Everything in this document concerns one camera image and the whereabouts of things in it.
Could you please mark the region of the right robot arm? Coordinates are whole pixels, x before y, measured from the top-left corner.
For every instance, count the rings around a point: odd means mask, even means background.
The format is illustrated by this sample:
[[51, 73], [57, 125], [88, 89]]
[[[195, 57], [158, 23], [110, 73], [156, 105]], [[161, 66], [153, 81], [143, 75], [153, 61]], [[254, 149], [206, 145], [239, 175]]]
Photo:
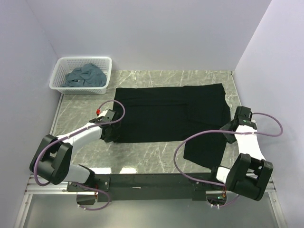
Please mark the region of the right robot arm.
[[221, 130], [224, 142], [237, 143], [239, 155], [231, 168], [218, 166], [211, 170], [209, 186], [215, 190], [223, 185], [227, 190], [252, 200], [261, 200], [273, 172], [273, 164], [266, 161], [257, 141], [257, 125], [252, 121], [251, 109], [238, 106], [234, 118]]

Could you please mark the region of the black t shirt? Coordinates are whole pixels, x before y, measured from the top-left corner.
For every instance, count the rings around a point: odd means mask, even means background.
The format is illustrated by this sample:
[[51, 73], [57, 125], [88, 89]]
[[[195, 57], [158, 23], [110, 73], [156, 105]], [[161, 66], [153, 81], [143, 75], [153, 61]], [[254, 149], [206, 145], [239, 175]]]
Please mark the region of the black t shirt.
[[118, 88], [113, 109], [125, 114], [118, 143], [184, 141], [230, 122], [222, 84]]

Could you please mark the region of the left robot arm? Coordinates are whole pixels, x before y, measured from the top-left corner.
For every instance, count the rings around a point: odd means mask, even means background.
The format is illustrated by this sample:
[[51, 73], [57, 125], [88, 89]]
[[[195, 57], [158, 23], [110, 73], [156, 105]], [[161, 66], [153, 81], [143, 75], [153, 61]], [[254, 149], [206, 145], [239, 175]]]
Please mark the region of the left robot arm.
[[103, 140], [106, 143], [113, 141], [114, 130], [124, 115], [125, 112], [119, 115], [116, 111], [109, 109], [70, 133], [57, 137], [46, 135], [29, 167], [34, 174], [36, 184], [57, 185], [68, 181], [75, 182], [85, 191], [95, 188], [97, 186], [95, 173], [83, 165], [72, 165], [72, 153], [96, 140]]

